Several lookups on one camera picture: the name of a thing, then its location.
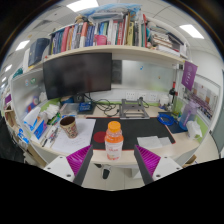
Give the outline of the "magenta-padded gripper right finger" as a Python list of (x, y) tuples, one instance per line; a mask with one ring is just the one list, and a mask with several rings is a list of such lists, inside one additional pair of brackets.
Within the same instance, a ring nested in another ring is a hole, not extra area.
[(160, 157), (139, 145), (134, 146), (134, 156), (145, 185), (182, 169), (173, 159)]

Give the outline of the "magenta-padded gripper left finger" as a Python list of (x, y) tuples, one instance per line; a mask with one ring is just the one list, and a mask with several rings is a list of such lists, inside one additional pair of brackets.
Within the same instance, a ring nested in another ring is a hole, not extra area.
[(89, 145), (67, 157), (58, 156), (44, 170), (81, 186), (92, 155), (93, 146)]

